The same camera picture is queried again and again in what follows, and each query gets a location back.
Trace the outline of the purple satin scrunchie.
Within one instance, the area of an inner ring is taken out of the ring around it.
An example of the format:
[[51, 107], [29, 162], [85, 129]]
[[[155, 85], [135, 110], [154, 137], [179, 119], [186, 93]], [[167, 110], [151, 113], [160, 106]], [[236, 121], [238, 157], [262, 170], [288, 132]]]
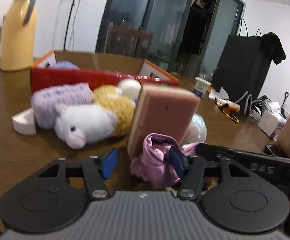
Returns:
[[142, 152], [132, 159], [130, 172], [144, 181], [149, 181], [155, 189], [171, 187], [181, 179], [169, 163], [170, 148], [175, 146], [188, 157], [195, 153], [199, 144], [194, 142], [180, 146], [171, 136], [149, 134], [143, 141]]

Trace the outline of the pink sponge block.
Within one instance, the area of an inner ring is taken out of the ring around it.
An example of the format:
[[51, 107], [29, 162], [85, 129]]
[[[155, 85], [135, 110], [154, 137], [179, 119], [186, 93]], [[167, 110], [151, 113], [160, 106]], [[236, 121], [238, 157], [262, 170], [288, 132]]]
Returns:
[[151, 133], [168, 135], [181, 143], [199, 103], [199, 97], [180, 87], [143, 85], [127, 140], [129, 158], [142, 152], [143, 141]]

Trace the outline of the iridescent mesh pouf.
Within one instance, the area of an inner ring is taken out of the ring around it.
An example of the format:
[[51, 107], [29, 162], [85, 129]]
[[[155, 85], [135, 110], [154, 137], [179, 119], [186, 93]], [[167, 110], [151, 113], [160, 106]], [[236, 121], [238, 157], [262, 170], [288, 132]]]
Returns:
[[188, 126], [182, 144], [191, 144], [194, 142], [205, 142], [207, 137], [207, 128], [202, 116], [194, 114], [191, 123]]

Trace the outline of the white tissue box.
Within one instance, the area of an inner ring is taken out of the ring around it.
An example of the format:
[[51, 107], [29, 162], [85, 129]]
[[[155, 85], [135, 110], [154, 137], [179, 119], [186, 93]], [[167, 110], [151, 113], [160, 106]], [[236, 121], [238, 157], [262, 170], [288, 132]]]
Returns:
[[281, 113], [278, 102], [266, 102], [266, 109], [261, 115], [258, 127], [271, 139], [277, 140], [287, 119]]

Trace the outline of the white yogurt cup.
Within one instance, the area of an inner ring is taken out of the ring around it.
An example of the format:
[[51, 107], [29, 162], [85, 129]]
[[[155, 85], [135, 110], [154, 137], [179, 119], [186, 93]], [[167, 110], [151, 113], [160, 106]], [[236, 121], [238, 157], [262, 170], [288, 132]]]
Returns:
[[208, 87], [210, 87], [211, 83], [200, 77], [195, 77], [194, 79], [195, 79], [195, 86], [193, 89], [193, 93], [202, 99], [205, 96], [207, 89]]

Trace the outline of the crumpled white paper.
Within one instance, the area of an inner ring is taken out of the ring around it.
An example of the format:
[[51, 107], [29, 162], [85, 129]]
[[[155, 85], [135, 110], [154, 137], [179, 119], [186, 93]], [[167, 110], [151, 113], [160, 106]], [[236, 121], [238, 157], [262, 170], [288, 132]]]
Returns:
[[227, 92], [225, 91], [223, 87], [220, 88], [219, 92], [211, 87], [208, 97], [212, 100], [216, 100], [216, 99], [229, 100], [229, 95], [227, 94]]

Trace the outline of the white wedge sponge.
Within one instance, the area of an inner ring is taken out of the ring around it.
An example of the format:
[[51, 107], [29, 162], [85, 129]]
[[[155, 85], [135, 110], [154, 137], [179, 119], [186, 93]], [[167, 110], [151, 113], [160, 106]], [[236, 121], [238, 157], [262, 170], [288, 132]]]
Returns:
[[36, 135], [36, 124], [32, 108], [28, 108], [25, 111], [12, 116], [12, 124], [14, 130], [21, 135]]

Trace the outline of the lavender knit headband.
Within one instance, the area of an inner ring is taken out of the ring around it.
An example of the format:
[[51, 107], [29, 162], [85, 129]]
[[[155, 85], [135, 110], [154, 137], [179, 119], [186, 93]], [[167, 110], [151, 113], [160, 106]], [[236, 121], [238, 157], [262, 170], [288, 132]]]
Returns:
[[91, 103], [92, 100], [93, 92], [88, 83], [53, 86], [34, 92], [31, 97], [31, 108], [40, 128], [53, 129], [57, 116], [56, 105], [83, 105]]

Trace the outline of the white foam ball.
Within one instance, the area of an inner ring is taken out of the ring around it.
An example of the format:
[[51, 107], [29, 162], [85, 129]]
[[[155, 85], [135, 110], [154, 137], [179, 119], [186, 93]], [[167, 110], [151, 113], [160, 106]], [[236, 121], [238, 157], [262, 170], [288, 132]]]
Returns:
[[123, 96], [135, 100], [138, 98], [141, 84], [134, 79], [123, 79], [117, 84], [117, 88], [121, 90]]

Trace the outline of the red cardboard box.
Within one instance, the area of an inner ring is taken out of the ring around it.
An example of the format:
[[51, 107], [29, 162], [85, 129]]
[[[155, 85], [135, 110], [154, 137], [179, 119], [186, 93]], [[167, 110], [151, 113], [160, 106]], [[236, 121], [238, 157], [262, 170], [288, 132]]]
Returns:
[[[50, 69], [57, 61], [70, 61], [80, 70]], [[178, 86], [179, 80], [152, 62], [109, 53], [52, 50], [34, 61], [30, 71], [31, 91], [52, 86], [88, 83], [91, 90], [102, 85], [117, 85], [122, 79], [139, 83]]]

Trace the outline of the lavender towel in box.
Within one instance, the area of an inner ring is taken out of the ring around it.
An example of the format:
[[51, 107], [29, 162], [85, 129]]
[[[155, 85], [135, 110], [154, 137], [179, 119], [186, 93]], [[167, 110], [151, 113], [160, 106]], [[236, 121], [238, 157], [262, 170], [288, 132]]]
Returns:
[[67, 60], [57, 61], [56, 63], [50, 64], [50, 66], [48, 68], [50, 68], [50, 69], [65, 69], [65, 70], [80, 70], [80, 68], [77, 65], [75, 65]]

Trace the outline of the black cloth on cabinet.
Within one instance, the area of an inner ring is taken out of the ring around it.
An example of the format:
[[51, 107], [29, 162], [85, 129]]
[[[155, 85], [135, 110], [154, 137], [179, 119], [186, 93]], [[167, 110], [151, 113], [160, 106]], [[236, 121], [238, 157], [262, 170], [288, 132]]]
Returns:
[[276, 65], [285, 61], [286, 54], [278, 35], [273, 32], [268, 32], [262, 36], [253, 36], [253, 38], [261, 42], [260, 51], [269, 57]]

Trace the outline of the dark wooden chair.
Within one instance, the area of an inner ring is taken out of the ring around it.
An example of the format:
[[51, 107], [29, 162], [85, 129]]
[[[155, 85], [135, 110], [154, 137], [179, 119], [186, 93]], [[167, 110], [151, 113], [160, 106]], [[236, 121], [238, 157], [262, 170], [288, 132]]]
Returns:
[[104, 53], [145, 59], [152, 44], [153, 32], [108, 24]]

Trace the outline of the sliding glass door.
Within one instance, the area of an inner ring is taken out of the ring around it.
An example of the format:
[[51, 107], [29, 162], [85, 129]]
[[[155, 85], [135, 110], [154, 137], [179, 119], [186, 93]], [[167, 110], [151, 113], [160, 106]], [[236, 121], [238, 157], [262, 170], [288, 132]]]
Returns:
[[108, 24], [153, 32], [147, 60], [176, 75], [211, 80], [228, 36], [236, 35], [240, 0], [107, 0], [96, 50]]

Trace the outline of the yellow thermos jug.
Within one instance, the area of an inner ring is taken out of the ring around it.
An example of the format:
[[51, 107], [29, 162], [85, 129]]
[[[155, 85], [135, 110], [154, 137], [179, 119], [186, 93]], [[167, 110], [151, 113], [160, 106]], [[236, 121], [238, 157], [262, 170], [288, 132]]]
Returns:
[[36, 0], [13, 0], [3, 20], [0, 69], [15, 72], [33, 64]]

